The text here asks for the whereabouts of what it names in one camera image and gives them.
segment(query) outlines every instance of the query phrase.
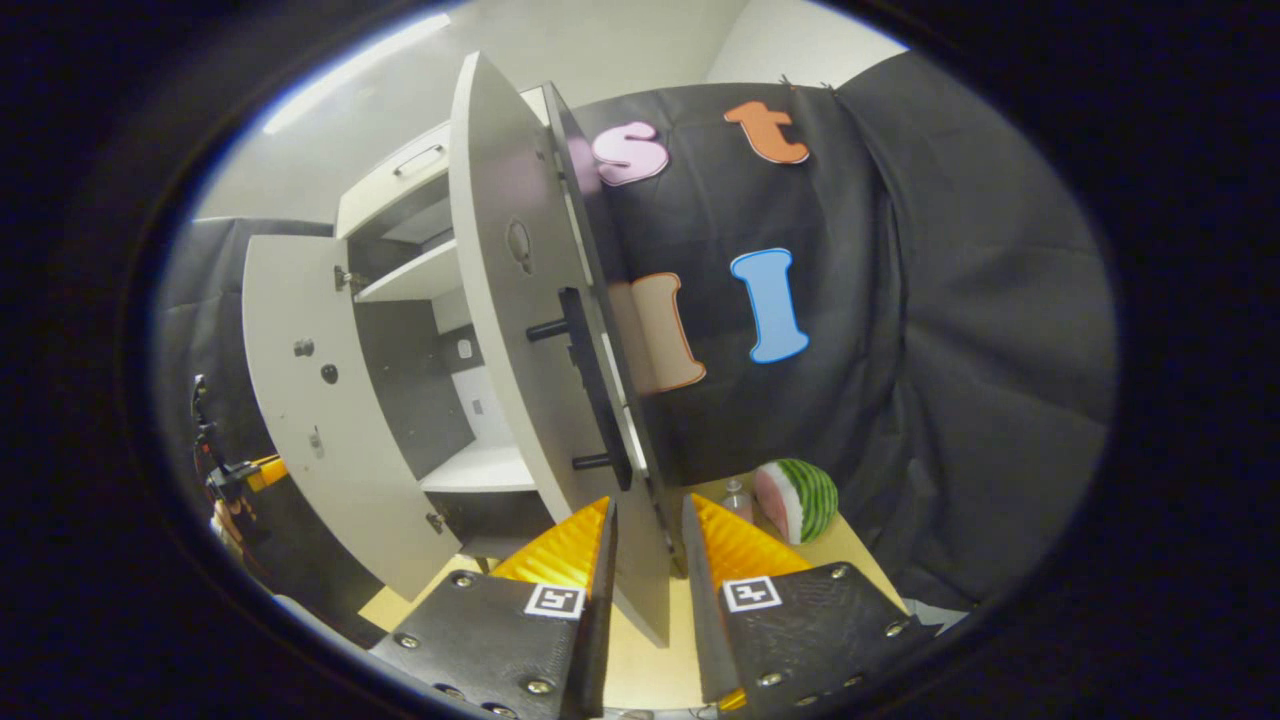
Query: drawer handle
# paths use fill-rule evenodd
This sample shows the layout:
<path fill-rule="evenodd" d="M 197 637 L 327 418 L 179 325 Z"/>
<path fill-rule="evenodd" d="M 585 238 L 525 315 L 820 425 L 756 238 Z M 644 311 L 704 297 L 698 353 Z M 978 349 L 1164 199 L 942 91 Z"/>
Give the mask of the drawer handle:
<path fill-rule="evenodd" d="M 406 159 L 406 160 L 404 160 L 403 163 L 401 163 L 399 165 L 396 165 L 396 169 L 394 169 L 394 170 L 392 170 L 392 173 L 393 173 L 393 174 L 396 174 L 396 176 L 402 176 L 402 174 L 404 174 L 404 173 L 402 172 L 402 170 L 403 170 L 403 168 L 404 168 L 404 165 L 407 165 L 407 164 L 412 163 L 413 160 L 417 160 L 419 158 L 421 158 L 422 155 L 426 155 L 428 152 L 430 152 L 430 151 L 433 151 L 433 150 L 439 150 L 439 151 L 440 151 L 440 155 L 444 155 L 444 146 L 443 146 L 443 145 L 440 145 L 439 142 L 436 142 L 435 145 L 433 145 L 433 146 L 430 146 L 430 147 L 426 147 L 426 149 L 424 149 L 424 150 L 419 150 L 417 152 L 415 152 L 415 154 L 410 155 L 410 156 L 408 156 L 408 158 L 407 158 L 407 159 Z"/>

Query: black door handle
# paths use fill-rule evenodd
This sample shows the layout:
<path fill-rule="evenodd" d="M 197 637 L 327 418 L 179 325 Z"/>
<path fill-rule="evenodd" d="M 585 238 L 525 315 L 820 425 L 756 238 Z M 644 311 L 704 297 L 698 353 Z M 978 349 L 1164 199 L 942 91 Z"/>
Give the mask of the black door handle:
<path fill-rule="evenodd" d="M 582 388 L 586 389 L 586 397 L 591 401 L 591 414 L 595 415 L 595 427 L 604 439 L 604 452 L 575 457 L 573 469 L 586 470 L 609 465 L 618 479 L 618 487 L 626 492 L 631 489 L 631 457 L 622 443 L 622 430 L 609 406 L 609 388 L 604 384 L 604 369 L 595 355 L 595 346 L 591 345 L 591 329 L 586 324 L 586 311 L 582 310 L 582 296 L 577 288 L 566 287 L 559 291 L 559 301 L 564 316 L 526 329 L 525 337 L 530 342 L 538 342 L 568 333 L 570 357 L 582 378 Z"/>

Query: pink letter s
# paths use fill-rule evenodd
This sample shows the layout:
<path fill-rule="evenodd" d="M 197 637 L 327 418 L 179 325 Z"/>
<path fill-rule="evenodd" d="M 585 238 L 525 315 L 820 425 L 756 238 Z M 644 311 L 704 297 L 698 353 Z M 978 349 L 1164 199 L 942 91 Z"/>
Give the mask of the pink letter s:
<path fill-rule="evenodd" d="M 658 131 L 649 123 L 634 122 L 609 128 L 595 136 L 591 154 L 605 163 L 596 168 L 600 178 L 612 186 L 652 178 L 667 167 L 667 149 L 650 142 Z"/>

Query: cabinet shelf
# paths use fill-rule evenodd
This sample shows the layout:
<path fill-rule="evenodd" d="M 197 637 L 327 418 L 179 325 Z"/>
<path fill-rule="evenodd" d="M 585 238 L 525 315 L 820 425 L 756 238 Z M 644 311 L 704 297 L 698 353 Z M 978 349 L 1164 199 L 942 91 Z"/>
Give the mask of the cabinet shelf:
<path fill-rule="evenodd" d="M 356 302 L 435 300 L 460 287 L 462 287 L 462 273 L 458 269 L 458 241 L 449 240 L 360 291 Z"/>
<path fill-rule="evenodd" d="M 419 480 L 428 492 L 518 492 L 538 489 L 515 445 L 472 442 Z"/>

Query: door hinge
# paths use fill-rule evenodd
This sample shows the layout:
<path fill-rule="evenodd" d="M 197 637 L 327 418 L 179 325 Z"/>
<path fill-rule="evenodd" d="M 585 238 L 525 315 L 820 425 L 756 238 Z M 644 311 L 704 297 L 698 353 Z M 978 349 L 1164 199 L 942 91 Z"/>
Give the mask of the door hinge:
<path fill-rule="evenodd" d="M 348 273 L 342 265 L 333 266 L 333 291 L 342 292 L 342 288 L 351 286 L 351 293 L 356 295 L 369 287 L 369 278 L 360 273 Z"/>

